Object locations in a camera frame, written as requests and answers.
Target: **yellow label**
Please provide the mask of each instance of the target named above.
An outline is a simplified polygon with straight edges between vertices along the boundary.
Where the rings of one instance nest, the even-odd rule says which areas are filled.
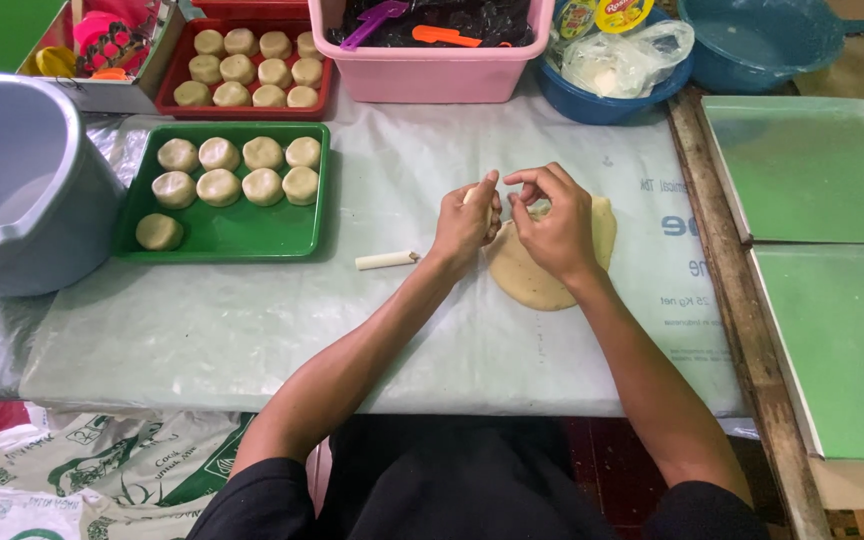
[[[604,0],[595,9],[595,25],[602,32],[619,34],[642,23],[655,0]]]
[[[571,0],[558,13],[558,35],[573,40],[594,23],[595,0]]]

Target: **green tray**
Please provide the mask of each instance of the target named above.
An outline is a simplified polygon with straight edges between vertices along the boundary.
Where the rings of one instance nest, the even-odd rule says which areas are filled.
[[[245,143],[257,137],[272,138],[283,150],[301,137],[318,141],[321,143],[318,200],[315,204],[296,206],[283,197],[271,206],[257,206],[243,195],[221,208],[201,199],[181,210],[160,206],[152,193],[152,182],[165,172],[157,156],[162,145],[173,139],[185,139],[201,146],[213,137],[229,140],[240,152]],[[168,124],[153,129],[119,214],[112,254],[136,263],[218,263],[311,255],[319,244],[324,194],[329,191],[329,143],[329,128],[311,122],[207,122]],[[289,169],[285,163],[275,172],[285,178]],[[242,180],[251,171],[243,161],[234,172]],[[205,173],[199,166],[191,176],[198,181]],[[185,229],[182,243],[173,251],[146,251],[136,240],[139,220],[155,213],[174,218]]]

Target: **clear plastic bag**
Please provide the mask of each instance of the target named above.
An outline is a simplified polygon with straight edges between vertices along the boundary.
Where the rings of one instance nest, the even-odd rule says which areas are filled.
[[[625,33],[600,31],[565,49],[561,76],[600,97],[646,97],[689,56],[694,43],[695,31],[677,20]]]

